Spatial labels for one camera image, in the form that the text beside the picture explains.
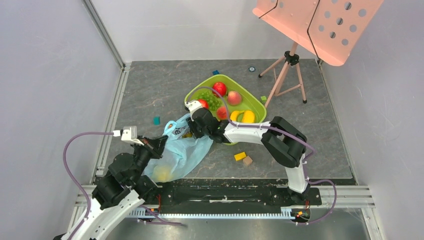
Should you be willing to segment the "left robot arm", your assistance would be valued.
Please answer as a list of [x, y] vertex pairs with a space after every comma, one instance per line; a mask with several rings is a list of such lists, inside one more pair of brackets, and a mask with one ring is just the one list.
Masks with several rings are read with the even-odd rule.
[[120, 153], [97, 183], [85, 213], [68, 232], [56, 240], [104, 240], [138, 206], [153, 203], [158, 185], [143, 172], [151, 159], [160, 159], [168, 136], [137, 136], [131, 140], [133, 153]]

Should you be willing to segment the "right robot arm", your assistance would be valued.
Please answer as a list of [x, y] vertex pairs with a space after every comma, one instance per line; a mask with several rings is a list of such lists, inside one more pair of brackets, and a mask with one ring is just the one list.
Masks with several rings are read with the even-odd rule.
[[209, 137], [215, 143], [251, 143], [264, 146], [273, 159], [285, 168], [288, 196], [295, 204], [309, 198], [308, 182], [303, 163], [306, 158], [307, 138], [284, 118], [275, 116], [262, 123], [240, 123], [218, 120], [205, 107], [189, 108], [187, 123], [196, 138]]

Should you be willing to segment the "light blue plastic bag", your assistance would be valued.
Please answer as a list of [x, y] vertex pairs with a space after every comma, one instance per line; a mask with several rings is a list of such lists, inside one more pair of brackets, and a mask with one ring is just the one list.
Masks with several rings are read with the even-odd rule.
[[162, 158], [151, 159], [144, 174], [155, 183], [166, 183], [186, 177], [208, 154], [213, 140], [208, 136], [190, 136], [187, 120], [190, 114], [169, 121], [163, 131], [168, 136]]

